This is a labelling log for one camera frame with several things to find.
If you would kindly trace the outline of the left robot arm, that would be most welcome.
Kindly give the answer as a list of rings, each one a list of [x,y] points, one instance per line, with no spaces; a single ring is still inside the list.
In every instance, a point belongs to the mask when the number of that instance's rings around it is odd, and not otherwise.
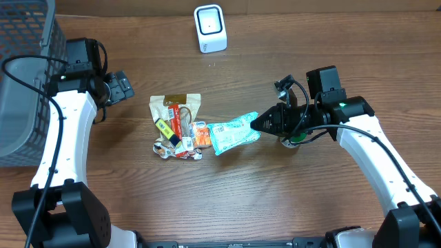
[[[107,52],[95,39],[70,39],[68,57],[41,94],[50,122],[41,163],[28,190],[16,192],[12,210],[26,247],[142,247],[135,231],[111,223],[87,186],[90,131],[98,111],[134,96],[124,72],[108,72]]]

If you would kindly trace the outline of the teal orange tissue pack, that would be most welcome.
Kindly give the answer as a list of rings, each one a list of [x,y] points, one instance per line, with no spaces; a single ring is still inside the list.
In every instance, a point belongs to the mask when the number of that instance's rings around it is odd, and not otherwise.
[[[207,124],[215,155],[257,141],[260,132],[251,128],[251,122],[257,117],[257,112],[250,112],[228,122]]]

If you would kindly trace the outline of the green lid knorr cup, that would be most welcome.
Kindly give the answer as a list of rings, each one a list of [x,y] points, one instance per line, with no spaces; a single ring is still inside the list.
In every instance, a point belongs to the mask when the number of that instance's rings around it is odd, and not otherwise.
[[[279,140],[280,142],[287,148],[295,148],[297,146],[299,146],[300,142],[304,141],[304,139],[306,138],[306,134],[302,133],[299,136],[293,136],[290,139],[285,140],[284,137],[280,137]]]

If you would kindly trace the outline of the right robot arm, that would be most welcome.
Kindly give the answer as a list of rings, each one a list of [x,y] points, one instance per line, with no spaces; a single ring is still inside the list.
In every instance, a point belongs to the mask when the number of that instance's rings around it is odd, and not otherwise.
[[[279,137],[287,147],[307,143],[315,130],[329,134],[369,181],[384,220],[378,230],[350,226],[323,237],[294,238],[293,247],[439,247],[440,197],[404,162],[372,107],[361,96],[347,97],[334,65],[309,71],[306,78],[301,106],[293,76],[275,82],[280,102],[252,121],[252,129]]]

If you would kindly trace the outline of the red snack stick packet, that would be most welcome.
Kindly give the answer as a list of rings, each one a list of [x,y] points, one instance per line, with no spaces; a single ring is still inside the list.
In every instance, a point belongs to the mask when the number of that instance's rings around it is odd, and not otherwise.
[[[169,120],[171,128],[175,135],[182,139],[181,118],[178,105],[171,105],[168,107]]]

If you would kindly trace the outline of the small orange snack packet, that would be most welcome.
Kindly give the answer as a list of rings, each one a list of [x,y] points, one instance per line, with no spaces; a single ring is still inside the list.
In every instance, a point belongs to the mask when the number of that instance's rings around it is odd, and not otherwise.
[[[206,122],[197,121],[190,124],[190,132],[195,148],[208,148],[212,145],[209,128]]]

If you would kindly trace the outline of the silver red crinkled wrapper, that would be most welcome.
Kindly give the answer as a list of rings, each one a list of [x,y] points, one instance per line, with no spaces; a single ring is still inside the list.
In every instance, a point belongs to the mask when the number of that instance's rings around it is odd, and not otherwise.
[[[182,145],[178,148],[172,145],[166,138],[158,138],[155,140],[152,150],[162,159],[174,157],[199,161],[203,157],[201,149],[194,146],[193,140],[190,137],[184,137]]]

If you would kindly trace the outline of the yellow highlighter marker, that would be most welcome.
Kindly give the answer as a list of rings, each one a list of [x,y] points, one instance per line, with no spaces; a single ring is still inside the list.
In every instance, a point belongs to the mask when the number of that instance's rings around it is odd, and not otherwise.
[[[158,118],[155,121],[155,126],[174,147],[178,148],[182,145],[181,139],[173,132],[173,130],[167,125],[167,123],[163,119]]]

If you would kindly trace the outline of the beige brown snack pouch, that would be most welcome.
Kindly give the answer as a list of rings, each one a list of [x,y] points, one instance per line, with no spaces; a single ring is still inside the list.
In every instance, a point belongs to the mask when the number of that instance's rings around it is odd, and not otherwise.
[[[168,94],[150,97],[150,111],[153,121],[163,119],[171,123],[169,107],[177,105],[181,120],[182,137],[190,137],[190,124],[194,122],[201,106],[200,94]]]

